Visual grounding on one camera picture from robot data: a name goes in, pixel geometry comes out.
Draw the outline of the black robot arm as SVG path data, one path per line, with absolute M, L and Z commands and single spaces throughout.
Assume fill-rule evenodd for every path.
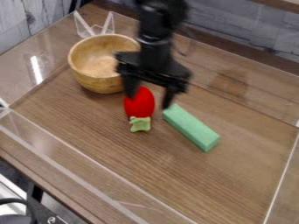
M 190 70 L 172 55 L 173 32 L 186 18 L 188 4 L 185 0 L 134 0 L 134 7 L 140 50 L 114 52 L 116 71 L 129 99 L 136 96 L 141 81 L 164 87 L 161 107 L 166 109 L 173 97 L 186 92 L 192 77 Z

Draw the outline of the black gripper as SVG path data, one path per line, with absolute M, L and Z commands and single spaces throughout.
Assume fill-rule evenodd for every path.
M 186 92 L 192 72 L 173 59 L 169 38 L 157 41 L 138 38 L 137 42 L 138 51 L 114 52 L 116 70 L 122 77 L 125 95 L 132 99 L 140 81 L 150 82 L 165 88 L 162 109 L 166 109 L 176 94 Z

